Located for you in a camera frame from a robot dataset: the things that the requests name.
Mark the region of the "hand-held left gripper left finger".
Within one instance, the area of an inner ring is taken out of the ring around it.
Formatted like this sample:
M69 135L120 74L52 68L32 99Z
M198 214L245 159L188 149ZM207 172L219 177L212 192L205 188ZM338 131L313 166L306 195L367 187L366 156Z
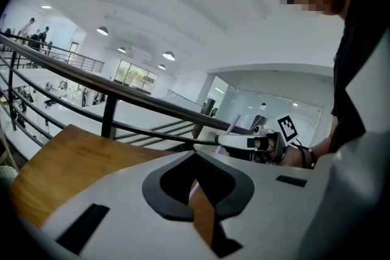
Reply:
M145 201L144 179L185 153L164 156L108 174L55 210L39 228L20 217L30 234L57 248L63 259L216 259L191 222L166 220ZM91 204L109 207L108 213L79 255L56 239Z

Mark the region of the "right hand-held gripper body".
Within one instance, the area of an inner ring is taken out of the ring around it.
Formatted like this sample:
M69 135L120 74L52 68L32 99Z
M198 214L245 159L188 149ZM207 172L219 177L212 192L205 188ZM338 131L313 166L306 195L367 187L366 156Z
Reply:
M279 165L288 147L297 147L299 133L290 114L275 119L256 115L250 126L254 139L254 151L249 152L249 161Z

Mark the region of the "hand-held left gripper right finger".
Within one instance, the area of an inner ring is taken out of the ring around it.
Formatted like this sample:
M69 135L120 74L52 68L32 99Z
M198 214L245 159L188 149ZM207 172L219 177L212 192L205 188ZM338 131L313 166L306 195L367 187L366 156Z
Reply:
M253 194L239 214L218 219L222 234L217 259L321 259L321 231L311 224L328 183L328 159L313 170L255 164L227 156L198 152L207 160L246 174Z

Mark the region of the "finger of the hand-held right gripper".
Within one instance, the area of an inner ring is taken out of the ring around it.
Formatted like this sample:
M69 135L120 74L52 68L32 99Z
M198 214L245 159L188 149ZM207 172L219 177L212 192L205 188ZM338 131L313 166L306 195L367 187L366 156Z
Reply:
M255 137L248 135L217 135L215 143L225 149L255 149Z

